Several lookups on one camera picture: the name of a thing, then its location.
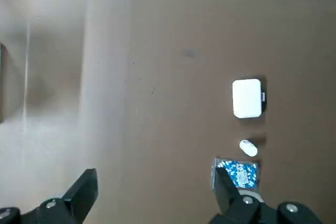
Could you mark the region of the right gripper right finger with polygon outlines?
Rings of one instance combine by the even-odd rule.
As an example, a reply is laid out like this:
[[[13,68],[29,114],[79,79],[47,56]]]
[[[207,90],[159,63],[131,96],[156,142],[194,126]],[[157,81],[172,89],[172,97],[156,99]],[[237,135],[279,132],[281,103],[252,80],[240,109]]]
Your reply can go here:
[[[221,213],[210,223],[322,223],[298,202],[285,201],[271,208],[250,193],[242,195],[224,168],[214,170],[214,193]]]

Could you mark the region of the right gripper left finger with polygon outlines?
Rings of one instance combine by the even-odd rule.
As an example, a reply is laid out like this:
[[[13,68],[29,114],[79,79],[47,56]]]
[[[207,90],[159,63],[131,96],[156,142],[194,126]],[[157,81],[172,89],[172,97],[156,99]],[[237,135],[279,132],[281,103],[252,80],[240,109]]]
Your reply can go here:
[[[61,198],[50,198],[23,214],[1,208],[1,223],[83,223],[98,197],[96,169],[86,169]]]

